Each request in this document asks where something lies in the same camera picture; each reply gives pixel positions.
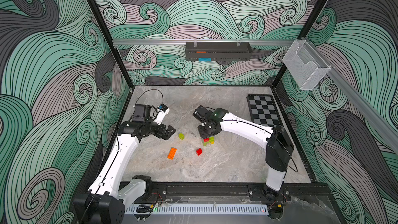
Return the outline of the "large lime 2x4 brick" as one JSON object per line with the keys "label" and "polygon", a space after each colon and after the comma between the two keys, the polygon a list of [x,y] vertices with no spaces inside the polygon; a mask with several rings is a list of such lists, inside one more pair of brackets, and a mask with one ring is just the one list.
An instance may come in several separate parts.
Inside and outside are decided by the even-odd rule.
{"label": "large lime 2x4 brick", "polygon": [[212,137],[209,137],[209,142],[204,142],[203,141],[203,146],[204,147],[206,147],[207,145],[213,145],[214,143],[215,143],[215,138],[212,136]]}

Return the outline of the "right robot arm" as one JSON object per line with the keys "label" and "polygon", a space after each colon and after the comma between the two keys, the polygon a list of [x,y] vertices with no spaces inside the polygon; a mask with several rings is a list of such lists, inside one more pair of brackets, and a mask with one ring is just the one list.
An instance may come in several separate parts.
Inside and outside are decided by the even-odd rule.
{"label": "right robot arm", "polygon": [[274,127],[260,125],[244,120],[222,108],[210,111],[202,105],[194,110],[193,117],[201,123],[198,131],[202,139],[211,138],[225,131],[250,140],[263,148],[266,152],[265,162],[268,165],[263,192],[267,199],[277,200],[294,152],[294,145],[285,128],[280,125]]}

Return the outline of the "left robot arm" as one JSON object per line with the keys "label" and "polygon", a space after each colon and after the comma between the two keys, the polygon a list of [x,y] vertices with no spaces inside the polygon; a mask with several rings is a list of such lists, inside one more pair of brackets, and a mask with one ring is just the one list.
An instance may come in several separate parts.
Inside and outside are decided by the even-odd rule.
{"label": "left robot arm", "polygon": [[151,109],[150,105],[136,104],[131,118],[116,129],[115,144],[101,172],[88,191],[73,200],[80,224],[120,224],[126,208],[146,193],[149,180],[145,177],[136,177],[123,188],[120,184],[143,138],[153,135],[168,140],[176,132],[171,125],[162,122],[170,112],[165,104],[155,109],[153,117]]}

